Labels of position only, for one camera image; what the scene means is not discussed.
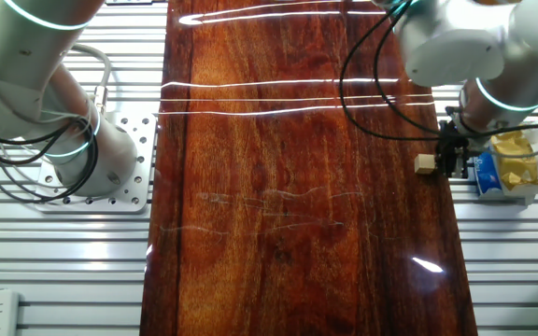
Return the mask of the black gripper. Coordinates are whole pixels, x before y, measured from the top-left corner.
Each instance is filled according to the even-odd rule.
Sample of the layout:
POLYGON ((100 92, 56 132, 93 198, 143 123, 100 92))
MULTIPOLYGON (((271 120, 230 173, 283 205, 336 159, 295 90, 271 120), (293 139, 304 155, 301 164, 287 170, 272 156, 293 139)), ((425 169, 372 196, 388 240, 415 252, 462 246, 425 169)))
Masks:
POLYGON ((445 176, 467 178, 469 140, 459 133, 457 125, 453 121, 440 121, 439 131, 435 155, 437 170, 445 176))

